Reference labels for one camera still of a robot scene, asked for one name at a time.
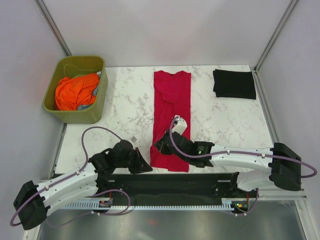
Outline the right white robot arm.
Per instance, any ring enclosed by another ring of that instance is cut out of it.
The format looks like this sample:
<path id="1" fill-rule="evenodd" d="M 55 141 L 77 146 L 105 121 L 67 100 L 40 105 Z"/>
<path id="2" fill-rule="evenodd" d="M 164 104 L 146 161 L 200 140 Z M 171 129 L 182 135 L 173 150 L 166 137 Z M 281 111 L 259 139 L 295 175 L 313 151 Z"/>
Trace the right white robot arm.
<path id="1" fill-rule="evenodd" d="M 165 132 L 154 143 L 163 155 L 176 156 L 197 168 L 238 167 L 248 172 L 231 175 L 229 191 L 235 197 L 257 188 L 276 186 L 287 191 L 301 190 L 301 157 L 283 143 L 271 148 L 228 148 L 206 141 L 191 141 L 177 132 Z"/>

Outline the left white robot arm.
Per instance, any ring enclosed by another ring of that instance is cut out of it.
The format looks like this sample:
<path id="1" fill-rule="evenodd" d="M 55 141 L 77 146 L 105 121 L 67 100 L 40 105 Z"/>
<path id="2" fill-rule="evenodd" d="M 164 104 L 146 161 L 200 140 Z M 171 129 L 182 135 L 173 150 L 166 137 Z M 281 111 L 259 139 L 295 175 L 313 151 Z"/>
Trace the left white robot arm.
<path id="1" fill-rule="evenodd" d="M 137 147 L 120 140 L 114 147 L 94 154 L 84 167 L 38 184 L 31 180 L 24 183 L 13 202 L 19 225 L 31 230 L 71 202 L 106 196 L 110 191 L 108 178 L 118 168 L 128 169 L 133 175 L 153 170 Z"/>

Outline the magenta red t shirt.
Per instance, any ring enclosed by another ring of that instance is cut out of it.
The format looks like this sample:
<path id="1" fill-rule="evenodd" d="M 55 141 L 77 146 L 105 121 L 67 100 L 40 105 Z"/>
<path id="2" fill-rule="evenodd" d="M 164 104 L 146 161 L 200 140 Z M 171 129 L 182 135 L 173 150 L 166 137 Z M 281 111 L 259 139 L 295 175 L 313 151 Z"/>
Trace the magenta red t shirt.
<path id="1" fill-rule="evenodd" d="M 189 164 L 175 155 L 160 153 L 154 143 L 160 140 L 169 129 L 174 116 L 179 115 L 187 123 L 183 136 L 191 137 L 191 81 L 192 74 L 179 71 L 174 74 L 163 70 L 155 71 L 154 123 L 150 147 L 150 165 L 170 172 L 188 172 Z"/>

